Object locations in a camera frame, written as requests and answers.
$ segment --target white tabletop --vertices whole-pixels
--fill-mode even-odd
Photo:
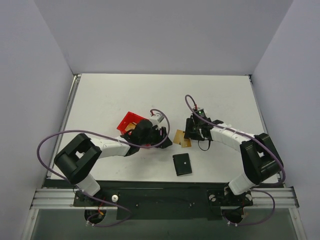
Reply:
[[[116,128],[127,112],[148,118],[149,110],[157,108],[169,118],[173,141],[177,129],[185,130],[190,116],[186,94],[192,95],[212,120],[222,120],[247,133],[264,131],[247,76],[96,73],[82,74],[65,129],[116,137],[120,135]],[[65,134],[60,149],[75,135]],[[172,156],[182,153],[189,153],[192,173],[177,176]],[[56,166],[54,170],[61,173]],[[192,141],[188,148],[173,144],[166,149],[140,149],[128,157],[101,158],[91,174],[96,180],[227,183],[243,171],[239,152],[218,142],[201,151]],[[276,181],[273,176],[265,182]]]

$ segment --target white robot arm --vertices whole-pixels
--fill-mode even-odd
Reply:
[[[97,181],[90,174],[96,161],[111,156],[130,156],[139,151],[141,145],[156,145],[167,148],[172,145],[165,127],[158,127],[164,117],[157,113],[149,119],[141,120],[133,130],[114,140],[89,138],[80,133],[71,140],[54,158],[54,163],[71,184],[94,196],[100,190]]]
[[[277,156],[283,165],[269,135],[266,133],[259,135],[245,133],[232,128],[220,120],[211,121],[210,118],[206,116],[206,111],[203,108],[197,108],[194,109],[194,111],[201,118],[214,123],[217,127],[205,123],[192,114],[191,117],[186,120],[185,138],[198,141],[208,140],[220,142],[241,153],[244,172],[228,183],[228,187],[234,195],[245,193],[280,171],[277,162],[267,152],[252,139],[242,134],[246,134],[260,141]]]

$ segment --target red container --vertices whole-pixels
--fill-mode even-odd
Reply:
[[[138,124],[142,119],[146,118],[128,111],[128,113],[125,115],[125,117],[122,119],[122,121],[116,129],[118,129],[123,135],[126,133],[126,128],[130,123]]]

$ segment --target white cylinder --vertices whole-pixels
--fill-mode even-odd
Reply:
[[[77,186],[90,196],[95,195],[100,190],[100,185],[90,173],[85,177],[85,179],[77,183]]]
[[[243,194],[253,186],[255,186],[255,184],[249,180],[244,172],[240,176],[229,182],[229,188],[234,195]]]
[[[111,200],[112,200],[112,202],[114,202],[114,203],[118,202],[118,200],[119,200],[118,195],[113,195],[113,196],[111,197]]]

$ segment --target gray wall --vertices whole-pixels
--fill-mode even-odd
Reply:
[[[267,130],[294,186],[308,239],[319,239],[320,1],[295,0],[253,74]]]
[[[59,129],[73,76],[32,0],[0,2],[0,36],[0,238],[15,240],[45,176],[37,144]]]
[[[74,73],[252,74],[292,0],[35,0]]]

